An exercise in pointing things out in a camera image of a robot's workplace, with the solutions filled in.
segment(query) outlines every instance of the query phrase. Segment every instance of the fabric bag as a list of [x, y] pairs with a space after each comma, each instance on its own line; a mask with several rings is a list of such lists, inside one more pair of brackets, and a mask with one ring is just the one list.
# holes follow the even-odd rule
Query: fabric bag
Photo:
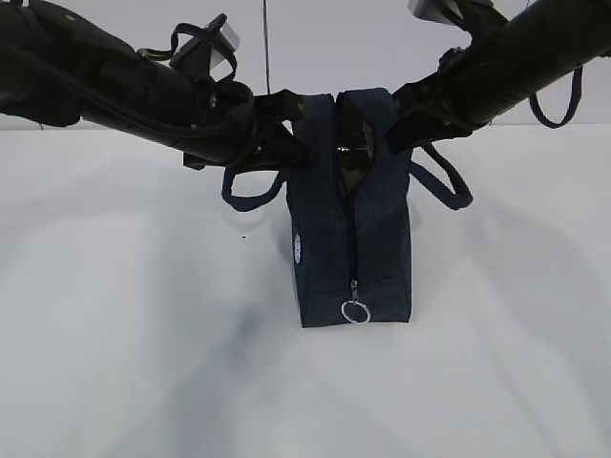
[[[304, 103], [304, 117], [293, 132], [308, 148], [309, 167], [280, 173], [270, 191], [257, 198], [232, 196], [235, 174], [227, 171], [223, 198], [237, 210], [249, 211], [277, 196], [287, 182], [303, 327], [407, 323], [410, 174], [454, 210], [470, 205], [473, 197], [432, 145], [424, 149], [448, 174], [454, 192], [412, 162], [412, 151], [390, 152], [385, 133], [397, 114], [385, 89], [341, 93], [337, 103], [329, 94], [307, 96]], [[368, 147], [357, 155], [351, 142]]]

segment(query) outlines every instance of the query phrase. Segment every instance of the zipper pull ring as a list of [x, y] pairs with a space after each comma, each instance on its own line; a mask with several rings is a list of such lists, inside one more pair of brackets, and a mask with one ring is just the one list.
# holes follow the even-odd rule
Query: zipper pull ring
[[[369, 310], [369, 307], [367, 307], [364, 303], [359, 301], [359, 283], [357, 280], [353, 280], [350, 282], [350, 290], [352, 291], [352, 300], [351, 301], [346, 301], [342, 304], [342, 315], [344, 315], [344, 318], [349, 322], [349, 323], [353, 323], [353, 324], [364, 324], [364, 323], [369, 323], [371, 321], [371, 312]], [[356, 320], [354, 320], [346, 311], [346, 308], [351, 305], [354, 306], [356, 305], [357, 307], [361, 307], [363, 309], [363, 311], [367, 314], [366, 318], [364, 321], [360, 321], [357, 322]]]

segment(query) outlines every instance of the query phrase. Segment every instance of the white background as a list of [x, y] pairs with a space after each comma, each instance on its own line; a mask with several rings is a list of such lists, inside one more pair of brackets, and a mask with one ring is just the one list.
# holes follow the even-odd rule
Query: white background
[[[240, 35], [238, 79], [263, 94], [263, 0], [58, 0], [134, 48], [169, 47], [179, 22], [205, 25], [225, 12]], [[469, 45], [458, 28], [414, 18], [408, 0], [269, 0], [272, 90], [337, 94], [386, 87], [395, 91], [433, 73], [449, 48]], [[508, 18], [526, 0], [495, 0]], [[590, 63], [577, 123], [611, 123], [611, 59]], [[570, 96], [570, 77], [540, 95], [548, 117], [560, 120]], [[500, 124], [537, 124], [528, 103], [498, 118]], [[39, 129], [35, 123], [0, 115], [0, 130]]]
[[441, 143], [475, 202], [412, 185], [412, 323], [304, 331], [282, 198], [238, 215], [118, 133], [0, 134], [0, 456], [610, 456], [609, 143]]

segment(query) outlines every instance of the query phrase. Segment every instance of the metal ring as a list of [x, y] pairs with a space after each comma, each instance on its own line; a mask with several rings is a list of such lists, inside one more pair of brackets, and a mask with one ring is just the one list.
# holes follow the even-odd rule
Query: metal ring
[[[365, 310], [365, 313], [367, 313], [367, 318], [363, 321], [363, 322], [357, 322], [356, 320], [353, 320], [348, 313], [346, 313], [346, 307], [348, 305], [358, 305], [359, 307], [361, 307], [363, 310]], [[342, 315], [344, 315], [344, 318], [352, 323], [352, 324], [365, 324], [365, 323], [369, 323], [371, 321], [371, 312], [369, 311], [369, 307], [367, 307], [365, 304], [363, 304], [362, 302], [358, 302], [358, 301], [346, 301], [342, 304]]]

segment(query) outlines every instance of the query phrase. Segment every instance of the wire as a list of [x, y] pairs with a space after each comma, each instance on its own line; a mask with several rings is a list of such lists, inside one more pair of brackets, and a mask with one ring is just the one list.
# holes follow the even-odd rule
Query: wire
[[271, 94], [269, 84], [269, 30], [267, 26], [267, 0], [263, 0], [263, 41], [265, 44], [265, 82], [267, 84], [267, 95]]
[[[42, 59], [38, 55], [24, 51], [13, 44], [0, 39], [0, 53], [3, 53], [18, 63], [26, 66], [30, 70], [40, 73], [44, 77], [51, 79], [52, 81], [60, 84], [67, 89], [74, 91], [82, 97], [90, 100], [95, 105], [102, 107], [103, 109], [122, 117], [138, 126], [157, 132], [164, 135], [182, 136], [189, 138], [203, 138], [210, 136], [227, 135], [235, 132], [236, 120], [228, 119], [227, 121], [217, 126], [190, 129], [185, 127], [173, 126], [157, 121], [153, 118], [140, 114], [134, 110], [125, 107], [121, 102], [113, 100], [99, 91], [93, 89], [80, 79], [65, 72], [62, 69], [57, 68], [48, 61]], [[234, 82], [233, 84], [245, 88], [249, 93], [249, 98], [252, 98], [252, 93], [246, 86], [241, 83]]]

